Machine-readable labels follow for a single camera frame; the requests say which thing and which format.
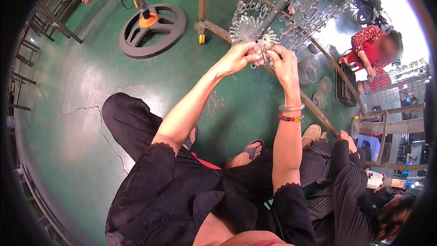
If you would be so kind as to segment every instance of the hair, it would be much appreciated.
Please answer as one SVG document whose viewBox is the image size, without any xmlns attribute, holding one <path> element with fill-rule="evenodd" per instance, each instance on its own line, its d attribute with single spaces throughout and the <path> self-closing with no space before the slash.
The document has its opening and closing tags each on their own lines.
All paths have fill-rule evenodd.
<svg viewBox="0 0 437 246">
<path fill-rule="evenodd" d="M 375 241 L 379 242 L 385 239 L 387 242 L 391 242 L 395 239 L 397 233 L 407 221 L 415 202 L 416 196 L 414 194 L 405 193 L 396 208 L 380 220 L 379 233 Z"/>
<path fill-rule="evenodd" d="M 402 42 L 402 34 L 396 30 L 392 30 L 390 31 L 389 35 L 388 35 L 391 39 L 391 41 L 393 41 L 396 45 L 396 47 L 399 50 L 400 55 L 402 55 L 402 52 L 404 51 L 404 44 Z"/>
</svg>

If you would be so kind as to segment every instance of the lace trim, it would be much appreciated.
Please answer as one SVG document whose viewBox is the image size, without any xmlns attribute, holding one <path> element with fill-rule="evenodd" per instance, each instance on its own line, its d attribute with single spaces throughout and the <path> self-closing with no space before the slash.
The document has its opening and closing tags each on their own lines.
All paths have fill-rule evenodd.
<svg viewBox="0 0 437 246">
<path fill-rule="evenodd" d="M 299 183 L 295 183 L 295 182 L 292 182 L 292 183 L 286 183 L 286 184 L 284 184 L 284 185 L 281 185 L 281 187 L 277 189 L 276 194 L 277 194 L 279 191 L 281 191 L 282 189 L 284 189 L 284 188 L 286 188 L 286 187 L 292 187 L 292 186 L 299 186 L 299 187 L 301 187 Z"/>
<path fill-rule="evenodd" d="M 169 144 L 166 144 L 166 143 L 164 143 L 164 142 L 155 142 L 155 143 L 152 143 L 152 144 L 150 145 L 150 147 L 152 147 L 152 146 L 156 146 L 156 145 L 163 145 L 163 146 L 166 146 L 166 147 L 170 148 L 170 149 L 173 151 L 173 153 L 174 153 L 173 148 L 172 148 Z"/>
<path fill-rule="evenodd" d="M 169 222 L 186 222 L 186 221 L 192 221 L 193 217 L 190 215 L 168 215 L 165 217 L 162 217 L 161 220 L 155 221 L 151 224 L 147 225 L 147 229 L 141 231 L 141 237 L 137 238 L 136 242 L 140 246 L 147 245 L 147 242 L 150 239 L 150 236 L 158 230 L 160 227 L 165 226 Z"/>
</svg>

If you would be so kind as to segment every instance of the orange fan part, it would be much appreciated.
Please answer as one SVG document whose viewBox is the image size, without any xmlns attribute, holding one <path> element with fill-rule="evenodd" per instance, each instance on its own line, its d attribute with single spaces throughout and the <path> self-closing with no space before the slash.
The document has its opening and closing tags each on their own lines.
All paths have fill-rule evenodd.
<svg viewBox="0 0 437 246">
<path fill-rule="evenodd" d="M 150 17 L 148 19 L 144 19 L 144 17 L 141 17 L 141 19 L 139 19 L 138 24 L 142 28 L 147 28 L 155 24 L 156 21 L 158 21 L 158 15 L 155 13 L 150 13 Z"/>
</svg>

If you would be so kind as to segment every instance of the yellow wheel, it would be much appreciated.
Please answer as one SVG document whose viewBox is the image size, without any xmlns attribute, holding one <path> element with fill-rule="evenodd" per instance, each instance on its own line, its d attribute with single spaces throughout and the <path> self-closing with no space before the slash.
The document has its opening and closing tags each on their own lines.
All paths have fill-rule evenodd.
<svg viewBox="0 0 437 246">
<path fill-rule="evenodd" d="M 205 43 L 205 35 L 204 34 L 200 34 L 199 35 L 199 44 L 204 44 Z"/>
</svg>

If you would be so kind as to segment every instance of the beaded bracelet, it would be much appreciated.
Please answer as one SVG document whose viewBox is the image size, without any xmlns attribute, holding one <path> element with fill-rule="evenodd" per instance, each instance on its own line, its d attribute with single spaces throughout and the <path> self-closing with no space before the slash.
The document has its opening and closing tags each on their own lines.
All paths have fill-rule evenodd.
<svg viewBox="0 0 437 246">
<path fill-rule="evenodd" d="M 282 113 L 279 113 L 277 117 L 279 119 L 281 119 L 282 121 L 286 121 L 286 122 L 300 122 L 303 120 L 302 114 L 299 117 L 287 117 L 287 116 L 282 115 Z"/>
<path fill-rule="evenodd" d="M 279 106 L 279 110 L 282 112 L 286 112 L 286 111 L 298 111 L 298 110 L 303 110 L 305 108 L 305 104 L 301 103 L 301 105 L 299 107 L 286 107 L 284 104 Z"/>
</svg>

